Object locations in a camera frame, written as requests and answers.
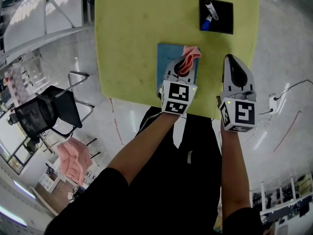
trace blue book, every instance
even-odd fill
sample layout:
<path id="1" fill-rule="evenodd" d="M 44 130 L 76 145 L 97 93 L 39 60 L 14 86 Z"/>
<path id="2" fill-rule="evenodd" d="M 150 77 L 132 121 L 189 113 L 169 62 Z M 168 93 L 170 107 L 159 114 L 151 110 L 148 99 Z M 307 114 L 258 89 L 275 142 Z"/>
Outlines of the blue book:
<path id="1" fill-rule="evenodd" d="M 157 45 L 157 68 L 156 68 L 156 94 L 158 94 L 158 90 L 160 86 L 163 84 L 163 77 L 168 73 L 172 73 L 172 75 L 177 75 L 173 73 L 173 69 L 168 69 L 169 64 L 172 61 L 184 60 L 182 58 L 184 46 L 183 45 L 169 45 L 169 44 L 158 44 Z M 196 84 L 197 70 L 198 70 L 199 58 L 195 58 L 194 60 L 194 73 L 192 72 L 193 77 L 190 76 L 182 77 L 180 79 L 185 80 L 187 83 L 191 82 Z"/>

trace pink cloth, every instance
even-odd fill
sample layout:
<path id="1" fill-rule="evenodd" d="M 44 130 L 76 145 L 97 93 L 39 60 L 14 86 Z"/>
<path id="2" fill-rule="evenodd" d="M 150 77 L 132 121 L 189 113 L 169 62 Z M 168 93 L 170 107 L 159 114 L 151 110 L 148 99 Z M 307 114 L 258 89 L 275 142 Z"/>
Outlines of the pink cloth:
<path id="1" fill-rule="evenodd" d="M 75 138 L 58 145 L 61 159 L 61 172 L 83 186 L 85 173 L 92 165 L 88 147 Z"/>
<path id="2" fill-rule="evenodd" d="M 180 66 L 181 69 L 178 73 L 178 76 L 185 75 L 192 69 L 194 66 L 194 59 L 201 58 L 201 52 L 197 46 L 184 46 L 184 53 L 182 56 L 186 56 L 186 59 Z"/>

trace chair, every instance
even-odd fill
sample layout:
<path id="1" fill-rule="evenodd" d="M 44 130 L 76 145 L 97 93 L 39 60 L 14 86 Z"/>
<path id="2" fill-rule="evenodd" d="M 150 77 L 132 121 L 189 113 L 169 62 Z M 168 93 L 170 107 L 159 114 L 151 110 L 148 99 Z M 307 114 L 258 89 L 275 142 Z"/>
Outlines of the chair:
<path id="1" fill-rule="evenodd" d="M 30 139 L 27 143 L 27 145 L 24 144 L 24 142 L 22 143 L 23 144 L 23 147 L 25 148 L 25 150 L 30 154 L 30 155 L 33 155 L 35 152 L 36 152 L 36 144 L 38 144 L 40 142 L 40 138 L 39 136 L 36 136 L 32 139 Z"/>
<path id="2" fill-rule="evenodd" d="M 84 79 L 72 85 L 71 74 L 82 76 Z M 71 89 L 85 82 L 88 77 L 88 74 L 71 71 L 67 75 L 69 84 L 67 89 L 49 86 L 42 94 L 35 94 L 34 99 L 15 108 L 16 117 L 26 134 L 33 138 L 51 129 L 60 136 L 68 138 L 76 128 L 82 128 L 82 122 L 93 112 L 94 106 L 76 100 Z M 89 107 L 89 112 L 83 119 L 79 117 L 76 103 Z M 58 118 L 72 125 L 73 129 L 66 134 L 54 129 L 53 126 Z"/>
<path id="3" fill-rule="evenodd" d="M 9 116 L 9 119 L 8 119 L 9 125 L 13 125 L 13 124 L 17 123 L 18 121 L 19 120 L 16 117 L 16 114 L 15 113 L 11 113 L 10 116 Z"/>

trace desk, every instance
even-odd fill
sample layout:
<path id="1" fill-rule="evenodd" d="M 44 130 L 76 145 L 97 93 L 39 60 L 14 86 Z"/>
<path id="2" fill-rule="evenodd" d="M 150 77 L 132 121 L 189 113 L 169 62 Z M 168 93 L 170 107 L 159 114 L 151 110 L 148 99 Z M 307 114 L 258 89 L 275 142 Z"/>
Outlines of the desk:
<path id="1" fill-rule="evenodd" d="M 161 106 L 156 97 L 157 44 L 198 46 L 198 90 L 188 112 L 219 118 L 223 63 L 234 54 L 251 65 L 259 0 L 234 4 L 234 34 L 199 30 L 199 0 L 96 0 L 95 34 L 104 95 Z"/>

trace white floor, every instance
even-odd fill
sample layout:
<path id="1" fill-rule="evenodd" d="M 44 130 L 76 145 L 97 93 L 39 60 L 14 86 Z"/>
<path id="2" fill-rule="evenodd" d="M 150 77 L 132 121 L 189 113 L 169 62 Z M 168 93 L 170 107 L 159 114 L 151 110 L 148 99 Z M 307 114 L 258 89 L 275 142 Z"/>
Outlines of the white floor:
<path id="1" fill-rule="evenodd" d="M 260 0 L 259 35 L 251 67 L 259 113 L 268 111 L 268 98 L 280 95 L 286 86 L 303 79 L 313 81 L 312 2 Z M 72 70 L 90 74 L 74 94 L 93 104 L 95 109 L 83 128 L 75 132 L 75 137 L 80 140 L 98 138 L 91 152 L 101 151 L 98 160 L 103 166 L 107 165 L 135 136 L 149 106 L 102 95 L 93 30 L 59 39 L 42 47 L 40 52 L 42 76 L 50 84 L 65 88 L 67 73 Z M 312 93 L 310 83 L 292 88 L 281 99 L 279 113 L 259 115 L 255 133 L 240 134 L 251 190 L 258 190 L 261 181 L 265 182 L 266 190 L 274 189 L 291 176 L 297 179 L 313 170 Z M 213 126 L 220 142 L 220 121 L 214 120 Z"/>

